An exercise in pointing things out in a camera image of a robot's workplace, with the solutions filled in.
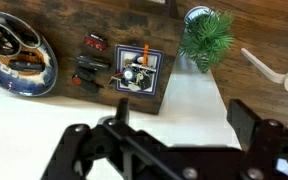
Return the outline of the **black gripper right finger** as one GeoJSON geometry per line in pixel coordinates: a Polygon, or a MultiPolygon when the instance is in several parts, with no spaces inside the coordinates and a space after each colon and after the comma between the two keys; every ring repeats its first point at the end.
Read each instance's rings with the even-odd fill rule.
{"type": "Polygon", "coordinates": [[[242,149],[253,150],[262,119],[243,101],[231,99],[227,110],[227,121],[233,128],[242,149]]]}

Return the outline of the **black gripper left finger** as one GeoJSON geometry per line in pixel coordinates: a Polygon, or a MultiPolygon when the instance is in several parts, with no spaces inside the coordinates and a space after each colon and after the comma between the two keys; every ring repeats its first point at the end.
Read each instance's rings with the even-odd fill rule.
{"type": "Polygon", "coordinates": [[[127,98],[121,98],[119,100],[115,119],[118,121],[122,121],[124,123],[128,123],[129,121],[129,101],[127,98]]]}

